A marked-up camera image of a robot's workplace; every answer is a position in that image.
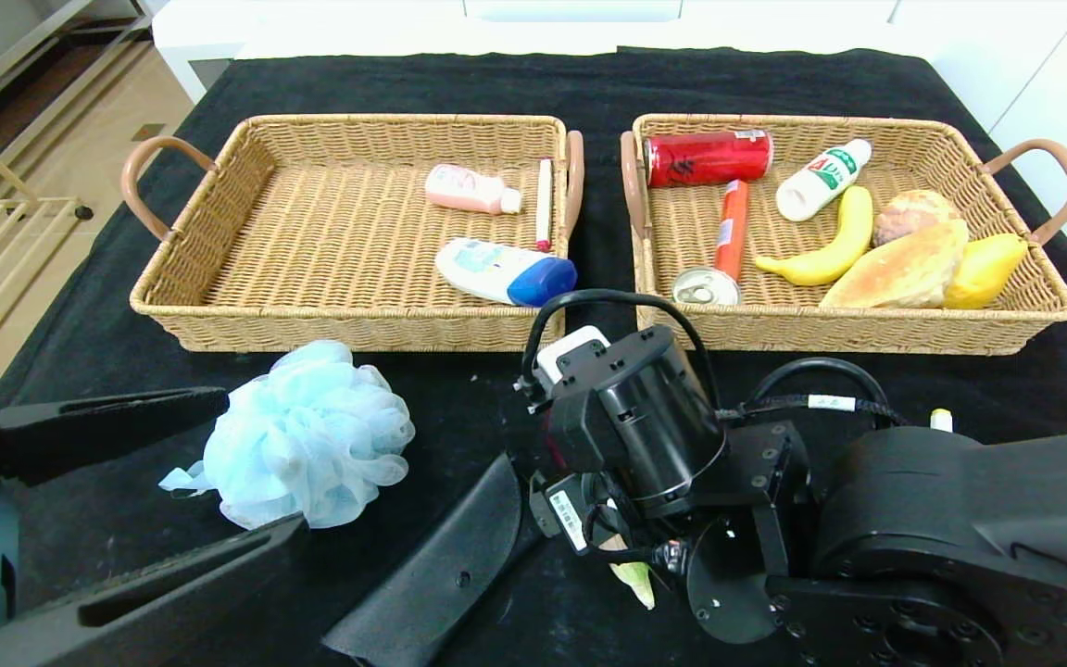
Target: pink lotion bottle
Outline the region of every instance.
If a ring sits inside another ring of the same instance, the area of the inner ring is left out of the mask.
[[[441,207],[515,215],[522,210],[522,194],[496,177],[482,176],[461,165],[435,165],[427,174],[427,200]]]

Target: blue bottle cap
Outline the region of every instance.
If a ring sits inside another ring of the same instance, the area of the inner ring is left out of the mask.
[[[574,290],[576,280],[579,274],[571,260],[546,257],[523,270],[505,292],[520,306],[541,307],[560,292]]]

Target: orange tube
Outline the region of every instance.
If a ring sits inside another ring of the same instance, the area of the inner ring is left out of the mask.
[[[744,266],[744,241],[748,233],[748,185],[728,182],[723,193],[723,222],[719,224],[719,247],[715,249],[715,269],[722,270],[738,284]]]

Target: barcode sticker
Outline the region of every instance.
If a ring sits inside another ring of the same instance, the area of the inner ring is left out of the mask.
[[[587,549],[587,542],[584,541],[584,523],[579,521],[579,512],[575,511],[574,503],[571,503],[571,496],[568,496],[567,491],[558,491],[552,495],[551,507],[554,508],[555,514],[558,514],[567,536],[571,538],[571,544],[575,544],[575,551]]]
[[[828,397],[825,394],[810,394],[809,406],[812,407],[812,409],[855,412],[855,398]]]

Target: white plastic bottle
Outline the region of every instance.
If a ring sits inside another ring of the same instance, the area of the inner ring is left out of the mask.
[[[846,146],[826,148],[776,189],[776,210],[793,222],[811,219],[859,177],[872,159],[872,144],[851,139]]]
[[[427,174],[427,200],[441,207],[515,215],[522,210],[521,191],[497,177],[483,176],[461,165],[435,165]]]
[[[475,239],[452,239],[435,255],[447,282],[468,295],[504,304],[539,307],[575,287],[575,265],[536,250]]]

